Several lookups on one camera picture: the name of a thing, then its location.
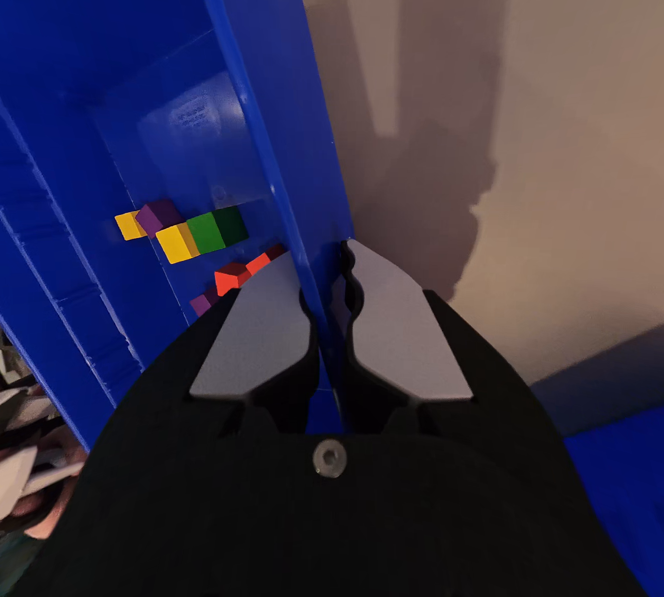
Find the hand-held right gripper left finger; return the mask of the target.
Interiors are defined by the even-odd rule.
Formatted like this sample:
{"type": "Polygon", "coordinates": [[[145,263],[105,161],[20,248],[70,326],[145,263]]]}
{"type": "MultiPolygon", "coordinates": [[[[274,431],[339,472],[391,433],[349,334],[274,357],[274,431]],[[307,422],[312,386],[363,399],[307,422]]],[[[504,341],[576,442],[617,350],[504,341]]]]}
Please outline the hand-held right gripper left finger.
{"type": "Polygon", "coordinates": [[[188,394],[263,409],[279,432],[303,434],[319,382],[316,321],[286,252],[240,289],[188,394]]]}

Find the blue plastic bin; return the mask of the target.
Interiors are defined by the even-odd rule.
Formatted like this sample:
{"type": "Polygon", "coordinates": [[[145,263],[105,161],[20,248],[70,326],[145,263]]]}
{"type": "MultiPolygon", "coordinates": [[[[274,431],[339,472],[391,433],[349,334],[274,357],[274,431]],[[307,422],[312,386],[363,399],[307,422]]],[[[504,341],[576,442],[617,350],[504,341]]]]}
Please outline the blue plastic bin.
{"type": "Polygon", "coordinates": [[[340,429],[331,315],[350,207],[303,0],[1,0],[1,327],[91,449],[209,276],[287,246],[340,429]],[[114,216],[237,205],[250,238],[171,265],[114,216]]]}
{"type": "Polygon", "coordinates": [[[663,326],[531,385],[612,542],[663,595],[663,326]]]}

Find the pile of coloured cubes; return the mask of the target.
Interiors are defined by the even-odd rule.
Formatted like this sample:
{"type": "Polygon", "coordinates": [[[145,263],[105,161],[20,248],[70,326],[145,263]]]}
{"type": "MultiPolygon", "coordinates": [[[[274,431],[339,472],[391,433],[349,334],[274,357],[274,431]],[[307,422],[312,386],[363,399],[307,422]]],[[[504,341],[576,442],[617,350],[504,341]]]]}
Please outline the pile of coloured cubes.
{"type": "MultiPolygon", "coordinates": [[[[211,254],[231,253],[250,238],[241,209],[237,205],[216,208],[184,219],[170,199],[145,203],[139,210],[114,216],[125,241],[140,238],[156,240],[171,265],[211,254]]],[[[244,252],[229,258],[209,276],[211,285],[188,300],[197,317],[203,316],[225,294],[240,289],[271,262],[287,253],[281,242],[268,241],[248,260],[244,252]]]]}

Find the person's left hand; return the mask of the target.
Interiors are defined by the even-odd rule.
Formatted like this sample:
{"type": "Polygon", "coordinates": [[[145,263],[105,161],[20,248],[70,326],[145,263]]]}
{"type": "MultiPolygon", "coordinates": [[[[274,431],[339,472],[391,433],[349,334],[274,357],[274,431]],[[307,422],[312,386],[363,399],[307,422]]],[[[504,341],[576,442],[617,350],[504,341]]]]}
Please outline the person's left hand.
{"type": "MultiPolygon", "coordinates": [[[[67,466],[81,463],[85,464],[87,459],[87,452],[84,447],[79,443],[79,440],[71,432],[71,430],[63,425],[55,428],[53,431],[44,436],[38,443],[38,453],[47,451],[58,451],[62,453],[62,458],[67,466]]],[[[79,481],[80,471],[74,472],[66,479],[62,480],[61,492],[58,499],[53,503],[48,514],[39,521],[36,525],[26,528],[25,535],[30,536],[37,540],[47,539],[53,532],[59,518],[61,518],[65,511],[75,487],[79,481]]],[[[45,494],[43,491],[38,491],[22,497],[19,499],[11,511],[13,517],[32,516],[33,512],[43,506],[45,494]]]]}

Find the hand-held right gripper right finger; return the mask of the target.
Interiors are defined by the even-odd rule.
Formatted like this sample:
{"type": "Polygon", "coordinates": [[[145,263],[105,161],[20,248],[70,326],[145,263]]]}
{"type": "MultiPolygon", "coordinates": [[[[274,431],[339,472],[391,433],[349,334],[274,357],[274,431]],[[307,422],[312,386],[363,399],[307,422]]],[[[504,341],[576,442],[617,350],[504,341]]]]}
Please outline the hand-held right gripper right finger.
{"type": "Polygon", "coordinates": [[[353,432],[377,434],[395,410],[468,402],[471,388],[423,288],[355,239],[341,243],[340,396],[353,432]]]}

